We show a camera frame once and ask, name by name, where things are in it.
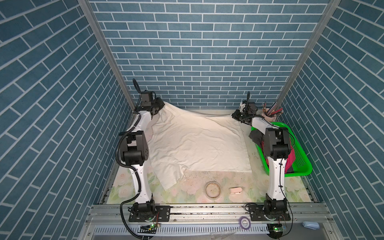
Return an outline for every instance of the robotic arm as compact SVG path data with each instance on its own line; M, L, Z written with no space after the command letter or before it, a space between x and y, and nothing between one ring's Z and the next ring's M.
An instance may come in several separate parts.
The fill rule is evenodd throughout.
M268 219L279 218L284 215L286 220L290 219L287 209L287 199L284 193L285 164L291 152L290 137L288 129L276 127L266 121L263 116L257 115L255 103L247 100L240 104L232 117L242 123L257 128L264 134L264 154L269 161L270 185L264 201L264 214Z

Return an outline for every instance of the floral tablecloth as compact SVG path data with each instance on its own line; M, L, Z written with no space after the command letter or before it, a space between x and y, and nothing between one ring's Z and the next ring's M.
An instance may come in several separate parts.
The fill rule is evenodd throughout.
M152 167L148 164L148 182L155 202L159 204L264 202L269 186L269 176L263 169L255 144L248 137L250 126L245 124L241 124L241 126L252 173L186 170L184 177L165 191ZM219 198L214 201L205 195L205 186L211 181L217 182L221 188ZM233 187L241 187L243 191L241 194L229 194L229 189ZM289 202L310 202L300 177L285 178L285 195ZM119 167L107 204L120 204L133 196L132 175L129 169Z

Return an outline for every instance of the white cloth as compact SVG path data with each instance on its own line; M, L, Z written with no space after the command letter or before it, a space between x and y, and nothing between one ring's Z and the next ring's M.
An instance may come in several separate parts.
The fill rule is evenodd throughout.
M165 103L148 141L149 158L165 190L184 170L252 172L240 123Z

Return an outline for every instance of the pencil cup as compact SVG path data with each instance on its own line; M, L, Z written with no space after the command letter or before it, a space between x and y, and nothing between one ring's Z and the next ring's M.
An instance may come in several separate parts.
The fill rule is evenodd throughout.
M270 118L270 117L267 117L264 113L262 113L262 116L265 118L265 120L267 120L268 122L274 122L276 120L276 117L274 118Z

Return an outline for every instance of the black mounting plate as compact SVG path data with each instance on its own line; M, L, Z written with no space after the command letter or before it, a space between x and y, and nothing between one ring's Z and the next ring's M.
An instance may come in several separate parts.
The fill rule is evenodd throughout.
M251 217L251 221L270 221L271 219L266 218L264 215L264 206L252 204L248 206L249 215ZM284 213L283 216L280 216L280 221L289 221L291 220L291 215L288 213Z
M155 207L155 218L153 222L169 222L170 206L156 206ZM131 212L129 215L130 222L144 222L138 215Z

